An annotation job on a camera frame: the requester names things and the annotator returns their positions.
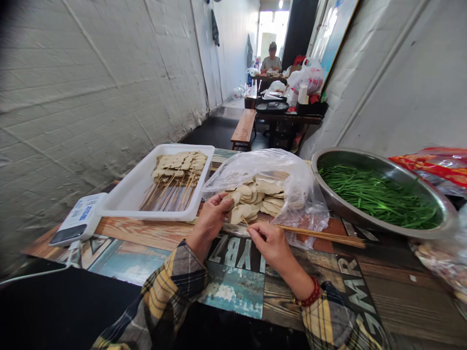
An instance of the white plastic tray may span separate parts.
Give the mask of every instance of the white plastic tray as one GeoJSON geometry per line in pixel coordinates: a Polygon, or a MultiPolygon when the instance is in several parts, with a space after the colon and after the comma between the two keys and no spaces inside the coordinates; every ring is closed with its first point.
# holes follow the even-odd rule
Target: white plastic tray
{"type": "Polygon", "coordinates": [[[108,194],[99,209],[102,216],[124,216],[139,220],[191,221],[201,203],[201,189],[211,168],[214,155],[213,146],[187,144],[161,144],[154,148],[133,170],[108,194]],[[184,211],[140,211],[145,191],[153,183],[152,171],[160,155],[172,155],[185,151],[201,151],[208,159],[204,165],[198,184],[188,207],[184,211]]]}

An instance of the metal bowl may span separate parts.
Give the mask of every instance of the metal bowl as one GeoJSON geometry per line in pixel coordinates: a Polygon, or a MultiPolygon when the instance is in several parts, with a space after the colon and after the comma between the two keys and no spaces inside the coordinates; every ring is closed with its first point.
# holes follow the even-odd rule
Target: metal bowl
{"type": "Polygon", "coordinates": [[[452,203],[438,190],[424,181],[417,181],[413,187],[413,194],[424,198],[438,206],[438,212],[435,216],[438,227],[430,230],[417,230],[412,228],[403,228],[388,224],[382,220],[376,219],[361,210],[355,208],[338,196],[323,180],[318,170],[323,162],[328,166],[345,165],[353,166],[359,170],[377,170],[388,178],[400,183],[412,183],[416,175],[403,167],[392,163],[390,160],[356,149],[331,147],[316,152],[311,160],[311,168],[323,191],[324,198],[329,209],[340,215],[345,220],[361,228],[373,229],[378,231],[394,232],[401,235],[423,238],[439,239],[451,236],[458,228],[458,215],[452,203]]]}

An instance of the plaid shirt sleeve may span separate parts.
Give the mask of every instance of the plaid shirt sleeve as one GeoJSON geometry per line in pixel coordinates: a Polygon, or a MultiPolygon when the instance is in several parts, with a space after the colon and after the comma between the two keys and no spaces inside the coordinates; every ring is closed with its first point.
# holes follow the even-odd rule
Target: plaid shirt sleeve
{"type": "Polygon", "coordinates": [[[194,297],[209,280],[206,266],[183,240],[148,277],[141,294],[120,319],[96,340],[93,349],[167,349],[194,297]]]}
{"type": "Polygon", "coordinates": [[[363,350],[382,347],[368,334],[331,282],[322,285],[324,293],[307,308],[302,309],[306,337],[310,348],[363,350]]]}

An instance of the green onion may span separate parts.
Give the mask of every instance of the green onion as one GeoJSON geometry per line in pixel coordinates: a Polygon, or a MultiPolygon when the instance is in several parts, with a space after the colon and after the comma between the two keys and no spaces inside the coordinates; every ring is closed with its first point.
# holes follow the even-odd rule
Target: green onion
{"type": "Polygon", "coordinates": [[[438,226],[437,207],[413,194],[418,178],[400,185],[374,170],[343,165],[322,167],[319,173],[342,199],[374,218],[404,228],[438,226]]]}

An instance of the seated person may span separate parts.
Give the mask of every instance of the seated person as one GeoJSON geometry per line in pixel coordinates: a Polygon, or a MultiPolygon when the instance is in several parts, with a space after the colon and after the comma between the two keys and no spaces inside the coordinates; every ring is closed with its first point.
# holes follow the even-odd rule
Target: seated person
{"type": "MultiPolygon", "coordinates": [[[[93,349],[149,350],[173,345],[187,309],[209,283],[203,261],[233,203],[232,198],[222,202],[226,195],[216,194],[204,203],[190,235],[148,277],[140,296],[101,334],[93,349]]],[[[336,287],[329,281],[319,285],[316,277],[309,276],[298,264],[284,230],[258,222],[247,231],[268,264],[294,293],[312,349],[381,349],[336,287]]]]}
{"type": "Polygon", "coordinates": [[[261,73],[266,73],[269,69],[282,71],[282,63],[279,57],[276,57],[277,45],[273,41],[269,45],[269,57],[266,57],[261,65],[261,73]]]}

